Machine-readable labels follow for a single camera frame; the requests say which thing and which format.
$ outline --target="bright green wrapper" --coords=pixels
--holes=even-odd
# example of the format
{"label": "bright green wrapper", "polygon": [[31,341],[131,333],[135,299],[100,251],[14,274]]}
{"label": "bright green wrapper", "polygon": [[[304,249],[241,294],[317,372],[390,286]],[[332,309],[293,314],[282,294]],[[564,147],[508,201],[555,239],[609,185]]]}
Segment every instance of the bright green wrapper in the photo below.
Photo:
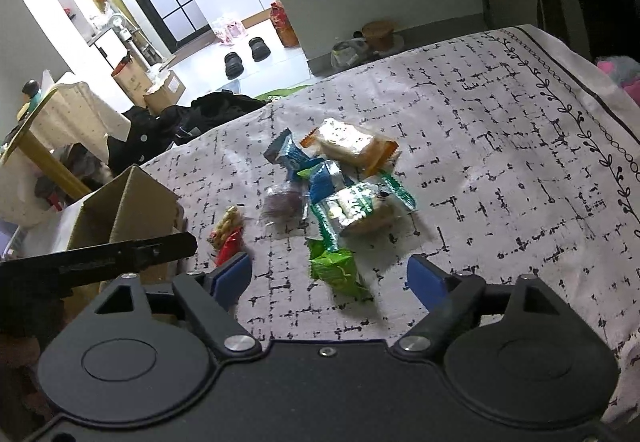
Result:
{"label": "bright green wrapper", "polygon": [[340,294],[356,299],[370,297],[362,284],[351,250],[341,248],[336,252],[328,252],[321,239],[307,239],[306,244],[309,247],[313,279],[324,281]]}

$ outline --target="wooden baseboard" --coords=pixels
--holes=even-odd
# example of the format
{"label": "wooden baseboard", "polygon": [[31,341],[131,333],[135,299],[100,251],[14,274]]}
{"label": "wooden baseboard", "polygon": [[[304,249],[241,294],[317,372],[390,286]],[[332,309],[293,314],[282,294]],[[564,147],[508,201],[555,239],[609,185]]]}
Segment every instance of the wooden baseboard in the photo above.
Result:
{"label": "wooden baseboard", "polygon": [[259,14],[253,15],[251,17],[248,17],[247,19],[242,20],[242,24],[244,25],[244,28],[251,28],[257,25],[258,23],[262,23],[263,21],[266,21],[267,19],[269,19],[270,15],[271,15],[271,9],[269,8],[269,9],[263,10]]}

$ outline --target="shoe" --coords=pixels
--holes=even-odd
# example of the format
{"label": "shoe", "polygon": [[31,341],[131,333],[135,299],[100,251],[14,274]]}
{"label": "shoe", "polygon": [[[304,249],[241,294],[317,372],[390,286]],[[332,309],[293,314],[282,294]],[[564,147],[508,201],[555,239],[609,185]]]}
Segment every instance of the shoe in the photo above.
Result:
{"label": "shoe", "polygon": [[226,54],[225,56],[225,73],[226,78],[232,79],[242,75],[244,72],[244,66],[242,65],[242,59],[235,52]]}
{"label": "shoe", "polygon": [[271,50],[261,37],[255,37],[249,41],[249,47],[251,48],[251,54],[255,62],[265,60],[271,55]]}

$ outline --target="black stripe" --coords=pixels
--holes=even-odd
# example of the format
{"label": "black stripe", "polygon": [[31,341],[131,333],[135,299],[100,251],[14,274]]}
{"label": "black stripe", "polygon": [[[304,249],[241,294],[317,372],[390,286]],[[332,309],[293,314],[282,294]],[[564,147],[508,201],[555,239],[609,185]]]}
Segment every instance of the black stripe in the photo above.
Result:
{"label": "black stripe", "polygon": [[557,60],[551,57],[549,53],[540,45],[540,43],[538,43],[533,37],[531,37],[531,35],[529,35],[529,33],[526,30],[523,30],[522,28],[519,28],[519,27],[511,27],[511,28],[519,30],[524,35],[526,35],[538,48],[540,48],[540,50],[542,50],[543,54],[545,54],[546,57],[551,59],[564,73],[566,73],[569,77],[571,77],[571,79],[575,82],[575,84],[580,86],[585,92],[591,95],[598,102],[598,104],[600,104],[600,106],[603,108],[605,113],[607,113],[607,115],[609,115],[613,120],[615,120],[618,124],[620,124],[620,127],[622,127],[622,129],[624,129],[627,133],[629,133],[629,135],[636,141],[636,143],[640,145],[640,140],[638,140],[638,137],[635,135],[635,133],[629,129],[629,126],[627,126],[624,122],[622,122],[622,120],[620,120],[620,118],[611,110],[611,108],[609,108],[609,106],[607,106],[604,103],[604,101],[600,98],[600,96],[596,92],[591,91],[590,88],[587,88],[587,86],[585,86],[578,78],[576,78],[573,73],[569,72],[569,70],[567,70],[562,64],[560,64]]}

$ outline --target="table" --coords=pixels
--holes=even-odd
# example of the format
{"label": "table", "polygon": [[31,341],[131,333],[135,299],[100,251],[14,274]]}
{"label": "table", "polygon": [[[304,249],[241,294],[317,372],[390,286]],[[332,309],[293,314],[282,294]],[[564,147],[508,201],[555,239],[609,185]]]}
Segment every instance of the table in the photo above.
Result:
{"label": "table", "polygon": [[59,160],[49,152],[49,150],[38,141],[31,132],[31,125],[37,118],[38,114],[44,108],[44,105],[58,91],[57,87],[53,87],[46,92],[42,101],[36,106],[36,109],[22,122],[18,133],[11,139],[7,149],[0,157],[0,167],[4,166],[9,157],[16,149],[20,149],[42,172],[47,175],[54,183],[66,192],[70,197],[79,200],[87,196],[91,190],[78,180],[71,171],[64,167]]}
{"label": "table", "polygon": [[[396,177],[418,211],[350,244],[373,295],[334,295],[308,275],[305,236],[260,224],[285,172],[262,157],[289,127],[325,117],[400,143]],[[433,44],[335,75],[172,149],[143,168],[180,196],[199,251],[225,208],[245,215],[254,278],[237,315],[254,336],[393,342],[424,316],[404,285],[424,252],[445,271],[543,278],[608,343],[622,369],[605,420],[640,402],[640,108],[602,72],[530,26]]]}

